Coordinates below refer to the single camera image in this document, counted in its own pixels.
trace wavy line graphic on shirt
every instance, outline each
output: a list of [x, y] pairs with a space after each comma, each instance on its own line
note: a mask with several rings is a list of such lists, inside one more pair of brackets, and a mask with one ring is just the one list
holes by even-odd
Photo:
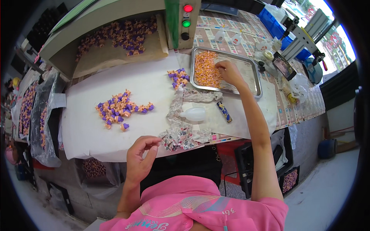
[[164, 218], [164, 217], [174, 217], [182, 214], [183, 208], [190, 208], [195, 213], [203, 213], [207, 211], [218, 211], [221, 212], [225, 209], [228, 204], [229, 197], [221, 196], [192, 196], [182, 199], [176, 204], [161, 210], [155, 211], [152, 209], [148, 202], [142, 204], [139, 207], [141, 214], [155, 217], [155, 218]]

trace blue and yellow box cutter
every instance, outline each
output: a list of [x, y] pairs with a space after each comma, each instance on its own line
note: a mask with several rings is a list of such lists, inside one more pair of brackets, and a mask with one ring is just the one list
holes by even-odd
[[222, 104], [222, 102], [217, 103], [218, 108], [222, 112], [223, 116], [225, 117], [226, 121], [230, 123], [232, 121], [231, 116], [229, 115], [228, 111], [226, 110], [225, 106]]

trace smartphone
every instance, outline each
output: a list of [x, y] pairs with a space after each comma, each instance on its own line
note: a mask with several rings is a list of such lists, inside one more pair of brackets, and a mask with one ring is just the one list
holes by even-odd
[[274, 54], [274, 60], [272, 64], [283, 74], [283, 76], [289, 81], [291, 80], [297, 72], [288, 63], [288, 61], [281, 56], [278, 52]]

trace red button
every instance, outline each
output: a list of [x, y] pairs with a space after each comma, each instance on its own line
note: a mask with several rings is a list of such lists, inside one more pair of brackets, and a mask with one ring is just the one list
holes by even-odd
[[193, 7], [191, 5], [185, 5], [184, 6], [184, 11], [189, 13], [189, 12], [193, 11]]

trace brown paper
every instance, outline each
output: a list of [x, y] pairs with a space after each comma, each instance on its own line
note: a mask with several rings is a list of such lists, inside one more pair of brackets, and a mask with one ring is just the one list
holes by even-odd
[[127, 56], [128, 51], [126, 49], [119, 46], [113, 47], [112, 40], [108, 39], [103, 47], [93, 46], [87, 54], [82, 55], [74, 71], [73, 78], [79, 78], [100, 69], [125, 63], [150, 61], [167, 57], [168, 47], [163, 19], [160, 14], [157, 14], [156, 17], [157, 31], [145, 36], [144, 53]]

